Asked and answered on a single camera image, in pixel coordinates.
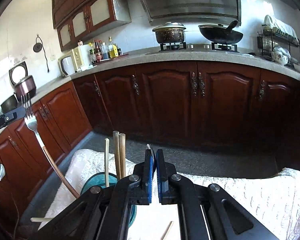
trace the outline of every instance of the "stove burner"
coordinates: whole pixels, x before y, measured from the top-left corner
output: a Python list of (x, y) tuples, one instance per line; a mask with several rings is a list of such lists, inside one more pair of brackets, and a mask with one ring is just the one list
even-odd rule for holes
[(220, 50), (220, 51), (239, 52), (238, 46), (236, 44), (228, 45), (228, 44), (218, 44), (218, 43), (212, 42), (211, 49)]
[(166, 50), (178, 50), (178, 49), (186, 49), (187, 48), (187, 44), (185, 42), (181, 42), (179, 44), (176, 43), (163, 43), (160, 44), (160, 50), (159, 51), (166, 51)]

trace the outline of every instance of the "teal container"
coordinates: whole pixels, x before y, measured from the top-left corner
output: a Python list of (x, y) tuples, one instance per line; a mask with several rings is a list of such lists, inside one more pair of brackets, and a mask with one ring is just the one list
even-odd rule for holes
[[(109, 186), (114, 186), (117, 183), (117, 181), (118, 181), (117, 177), (114, 174), (109, 173)], [(99, 186), (101, 188), (106, 187), (105, 173), (104, 172), (99, 172), (99, 173), (91, 176), (87, 180), (87, 182), (83, 185), (80, 195), (85, 193), (92, 186)], [(131, 227), (134, 220), (136, 219), (136, 215), (137, 215), (137, 206), (132, 205), (131, 206), (131, 216), (130, 216), (130, 221), (129, 221), (129, 227)]]

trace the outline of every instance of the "fork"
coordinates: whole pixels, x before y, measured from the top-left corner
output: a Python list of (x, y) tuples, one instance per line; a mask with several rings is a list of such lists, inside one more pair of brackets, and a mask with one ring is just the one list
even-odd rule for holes
[(61, 181), (63, 182), (63, 184), (65, 184), (65, 186), (68, 188), (68, 190), (72, 193), (72, 195), (75, 198), (79, 197), (79, 194), (76, 192), (76, 190), (71, 186), (71, 184), (67, 181), (67, 179), (65, 178), (65, 176), (63, 176), (62, 172), (59, 170), (58, 166), (56, 165), (56, 163), (53, 161), (51, 155), (49, 154), (47, 148), (45, 147), (40, 134), (38, 132), (38, 122), (37, 122), (37, 118), (35, 117), (35, 114), (32, 111), (32, 104), (31, 104), (31, 98), (29, 93), (21, 96), (21, 104), (22, 106), (26, 109), (26, 116), (25, 116), (25, 123), (27, 125), (27, 127), (29, 128), (29, 130), (33, 131), (39, 144), (40, 147), (42, 148), (42, 151), (44, 152), (44, 155), (47, 157), (50, 165), (52, 166), (52, 168), (54, 169), (54, 171), (56, 172), (56, 174), (59, 176), (59, 178), (61, 179)]

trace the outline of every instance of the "white fabric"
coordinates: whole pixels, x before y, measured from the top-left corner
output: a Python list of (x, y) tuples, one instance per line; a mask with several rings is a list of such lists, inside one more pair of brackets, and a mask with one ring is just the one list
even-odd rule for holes
[(287, 35), (294, 37), (295, 42), (298, 42), (298, 37), (295, 30), (290, 25), (278, 20), (274, 16), (266, 15), (263, 24), (266, 25), (265, 27), (266, 30), (268, 30), (269, 28), (270, 29), (277, 28), (283, 33), (286, 33)]
[[(134, 163), (126, 160), (127, 175), (133, 173), (133, 167)], [(83, 149), (74, 154), (66, 178), (80, 192), (84, 183), (101, 171), (104, 171), (104, 153)], [(109, 154), (109, 172), (115, 174), (113, 154)], [(280, 240), (296, 240), (300, 236), (300, 171), (285, 168), (269, 179), (232, 179), (180, 174), (198, 185), (219, 184)], [(149, 206), (137, 206), (136, 220), (128, 231), (129, 240), (161, 239), (170, 221), (175, 223), (167, 240), (180, 239), (177, 206), (161, 205), (157, 196), (155, 174), (152, 203)], [(72, 201), (74, 197), (62, 184), (45, 217), (55, 217)]]

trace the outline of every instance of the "white wall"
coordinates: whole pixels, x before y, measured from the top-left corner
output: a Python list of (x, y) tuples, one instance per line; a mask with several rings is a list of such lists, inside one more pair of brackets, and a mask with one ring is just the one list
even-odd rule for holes
[[(46, 51), (33, 51), (39, 34)], [(37, 88), (61, 75), (58, 57), (62, 55), (57, 30), (53, 29), (51, 0), (13, 0), (0, 16), (0, 104), (13, 94), (8, 71), (26, 58), (28, 74)]]
[[(113, 41), (122, 49), (122, 52), (158, 46), (155, 33), (152, 32), (154, 27), (149, 24), (140, 1), (128, 0), (128, 4), (132, 22), (100, 34), (95, 38), (108, 41), (108, 37), (112, 36)], [(261, 24), (267, 14), (274, 14), (279, 20), (291, 25), (300, 38), (298, 10), (294, 10), (280, 0), (241, 0), (241, 10), (242, 25), (235, 29), (244, 34), (238, 43), (240, 48), (258, 52), (257, 32), (261, 31)], [(200, 24), (202, 23), (185, 23), (187, 43), (211, 43), (201, 35), (198, 28)], [(298, 59), (298, 49), (292, 48), (291, 54)]]

